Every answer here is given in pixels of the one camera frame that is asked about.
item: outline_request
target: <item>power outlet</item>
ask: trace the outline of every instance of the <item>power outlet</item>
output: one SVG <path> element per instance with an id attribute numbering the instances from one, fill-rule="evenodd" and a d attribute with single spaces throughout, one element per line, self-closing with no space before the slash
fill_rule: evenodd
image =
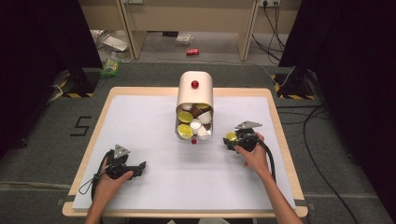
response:
<path id="1" fill-rule="evenodd" d="M 266 1 L 267 1 L 267 7 L 279 7 L 280 5 L 280 0 L 266 0 Z M 260 0 L 259 6 L 264 7 L 264 0 Z"/>

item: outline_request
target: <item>white cup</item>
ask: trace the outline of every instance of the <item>white cup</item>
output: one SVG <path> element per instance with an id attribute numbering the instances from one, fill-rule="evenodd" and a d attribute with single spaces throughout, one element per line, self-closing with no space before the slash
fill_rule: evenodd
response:
<path id="1" fill-rule="evenodd" d="M 207 131 L 207 129 L 204 126 L 201 126 L 201 128 L 198 129 L 198 137 L 201 140 L 208 140 L 210 139 L 210 133 Z"/>
<path id="2" fill-rule="evenodd" d="M 198 119 L 203 123 L 203 124 L 208 124 L 212 120 L 212 116 L 210 115 L 210 111 L 206 111 L 204 114 L 198 116 Z"/>
<path id="3" fill-rule="evenodd" d="M 201 121 L 198 120 L 198 119 L 193 119 L 193 120 L 190 122 L 190 127 L 192 128 L 192 132 L 193 132 L 194 134 L 198 134 L 198 130 L 202 127 L 202 123 L 201 123 Z"/>

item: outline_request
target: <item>red ball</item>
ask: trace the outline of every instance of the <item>red ball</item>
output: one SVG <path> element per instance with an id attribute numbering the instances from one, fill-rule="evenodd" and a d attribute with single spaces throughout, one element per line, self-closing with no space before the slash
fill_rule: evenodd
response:
<path id="1" fill-rule="evenodd" d="M 194 81 L 191 83 L 191 86 L 192 86 L 194 89 L 197 89 L 197 88 L 199 87 L 199 82 L 198 82 L 197 80 L 194 80 Z"/>

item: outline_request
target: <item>wrist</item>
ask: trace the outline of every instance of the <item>wrist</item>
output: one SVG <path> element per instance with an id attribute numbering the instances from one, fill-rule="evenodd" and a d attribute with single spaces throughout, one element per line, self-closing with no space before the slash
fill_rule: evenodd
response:
<path id="1" fill-rule="evenodd" d="M 264 183 L 273 180 L 271 172 L 267 169 L 260 169 L 260 171 L 258 171 L 257 174 Z"/>

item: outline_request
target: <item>handheld controller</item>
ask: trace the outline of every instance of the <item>handheld controller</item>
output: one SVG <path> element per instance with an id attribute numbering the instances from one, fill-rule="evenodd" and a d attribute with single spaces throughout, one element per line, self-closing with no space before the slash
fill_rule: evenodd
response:
<path id="1" fill-rule="evenodd" d="M 128 171 L 133 171 L 133 177 L 141 176 L 146 168 L 146 162 L 143 161 L 138 166 L 127 166 L 125 162 L 128 160 L 128 154 L 131 151 L 125 147 L 116 145 L 116 149 L 111 149 L 107 156 L 106 174 L 112 179 L 117 179 Z"/>

